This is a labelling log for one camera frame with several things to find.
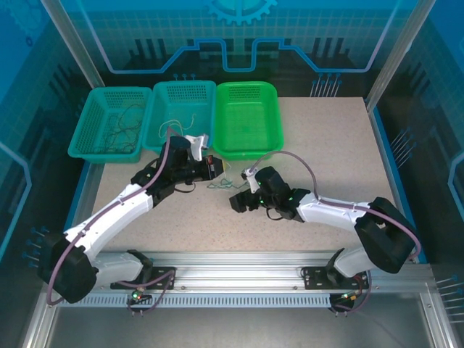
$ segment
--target plastic basket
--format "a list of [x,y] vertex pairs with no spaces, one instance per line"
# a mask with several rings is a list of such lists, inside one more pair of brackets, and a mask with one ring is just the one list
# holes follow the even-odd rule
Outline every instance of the plastic basket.
[[254,160],[283,147],[277,91],[266,82],[217,87],[214,149],[228,160]]
[[101,87],[88,95],[67,153],[92,163],[140,160],[150,88]]
[[212,81],[170,81],[153,88],[143,148],[160,152],[170,125],[182,135],[214,138],[216,84]]

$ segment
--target speckled tabletop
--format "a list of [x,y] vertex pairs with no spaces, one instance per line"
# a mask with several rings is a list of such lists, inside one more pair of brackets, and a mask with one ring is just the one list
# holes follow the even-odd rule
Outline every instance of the speckled tabletop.
[[[306,160],[318,178],[319,194],[347,201],[371,201],[392,192],[362,98],[280,98],[284,149]],[[137,171],[157,157],[144,151],[137,164],[105,165],[94,211],[114,199]],[[227,176],[241,184],[252,162],[230,162]],[[290,187],[312,188],[309,173],[295,159],[275,155],[272,165]],[[317,223],[272,221],[265,210],[239,214],[228,198],[237,190],[212,190],[198,183],[191,194],[174,193],[132,222],[106,251],[316,251],[359,244],[353,233]]]

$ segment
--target robotic arm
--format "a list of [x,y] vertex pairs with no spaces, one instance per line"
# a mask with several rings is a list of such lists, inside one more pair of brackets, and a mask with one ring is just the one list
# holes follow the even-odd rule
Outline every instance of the robotic arm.
[[398,273],[409,257],[415,242],[396,225],[367,211],[372,210],[397,221],[410,231],[414,228],[387,199],[377,197],[372,202],[343,202],[317,196],[302,188],[290,188],[273,167],[245,170],[242,176],[250,189],[230,198],[237,212],[258,207],[275,209],[282,218],[301,223],[324,223],[356,233],[362,246],[340,249],[328,262],[325,274],[333,287],[358,273],[380,268]]
[[[86,229],[85,236],[80,238],[66,255],[53,289],[69,303],[74,303],[84,298],[95,286],[106,286],[121,280],[146,283],[156,278],[157,275],[152,274],[151,260],[136,250],[129,250],[121,255],[99,253],[122,229],[171,195],[175,185],[208,181],[223,173],[221,159],[213,156],[202,157],[206,143],[206,136],[170,138],[169,148],[166,149],[164,145],[159,157],[163,158],[168,151],[163,168],[160,168],[159,160],[155,167],[151,166],[153,163],[148,164],[136,173],[121,194],[95,215],[64,234],[51,233],[44,239],[38,275],[45,282],[50,282],[53,269],[63,252],[76,236],[99,216],[91,227]],[[160,176],[150,187],[134,194],[145,187],[159,170],[162,170]]]

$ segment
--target green basket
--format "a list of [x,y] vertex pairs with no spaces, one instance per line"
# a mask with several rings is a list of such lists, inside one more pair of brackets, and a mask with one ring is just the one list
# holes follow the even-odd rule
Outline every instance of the green basket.
[[150,88],[101,87],[88,95],[67,153],[91,163],[136,163]]
[[213,147],[227,160],[255,160],[283,147],[277,91],[266,82],[217,87]]

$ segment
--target gear logo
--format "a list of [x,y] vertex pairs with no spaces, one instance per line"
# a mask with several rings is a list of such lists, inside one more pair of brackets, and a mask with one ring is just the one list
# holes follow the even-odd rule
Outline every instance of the gear logo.
[[6,10],[28,37],[40,28],[42,11],[38,0],[0,0],[1,10]]
[[216,15],[217,20],[225,20],[227,25],[233,22],[251,25],[254,20],[261,20],[262,15],[268,15],[270,8],[277,5],[277,0],[205,0],[210,15]]

